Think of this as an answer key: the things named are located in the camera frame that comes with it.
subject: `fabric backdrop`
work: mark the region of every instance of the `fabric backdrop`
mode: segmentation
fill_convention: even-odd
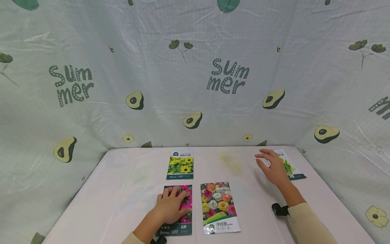
[[[389,11],[387,0],[1,1],[2,242],[46,235],[110,148],[289,144],[388,243]]]

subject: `table surface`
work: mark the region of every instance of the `table surface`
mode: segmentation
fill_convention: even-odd
[[[193,185],[191,236],[167,237],[175,243],[293,244],[287,217],[276,218],[271,205],[285,205],[278,189],[256,164],[260,148],[283,148],[306,179],[293,184],[339,244],[375,244],[302,154],[293,146],[199,147],[194,151],[194,179],[166,180],[173,148],[109,150],[54,225],[43,244],[121,243],[153,208],[165,185]],[[221,157],[231,156],[234,165]],[[229,182],[240,233],[203,234],[200,185]]]

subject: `rose seed packet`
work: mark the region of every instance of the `rose seed packet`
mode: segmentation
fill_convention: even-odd
[[[165,188],[174,187],[174,185],[164,186]],[[180,189],[176,193],[178,196],[182,191],[190,193],[189,197],[186,197],[180,204],[182,208],[192,208],[192,185],[180,185]],[[163,224],[157,231],[156,236],[180,236],[180,235],[192,235],[192,212],[184,215],[178,221],[173,224]]]
[[[200,185],[205,235],[241,232],[228,182]]]
[[[169,159],[167,180],[193,179],[193,155],[193,150],[172,150]]]
[[[284,169],[286,170],[287,176],[290,180],[306,178],[306,176],[292,163],[291,159],[287,156],[283,149],[276,149],[274,152],[277,153],[280,159],[283,161]]]

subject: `black clip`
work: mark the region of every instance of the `black clip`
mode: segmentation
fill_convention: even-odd
[[[151,240],[150,241],[150,244],[166,244],[166,242],[167,242],[167,239],[164,237],[164,236],[160,236],[158,239],[157,239],[157,241],[155,241],[155,240]]]
[[[272,205],[272,211],[276,216],[288,216],[289,211],[288,211],[288,206],[281,207],[279,203],[274,203]]]

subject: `sleeve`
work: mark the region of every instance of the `sleeve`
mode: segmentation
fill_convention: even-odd
[[[145,244],[140,241],[134,234],[131,232],[126,239],[122,242],[122,244]]]
[[[314,214],[309,204],[288,208],[290,226],[299,244],[337,244],[336,239]]]

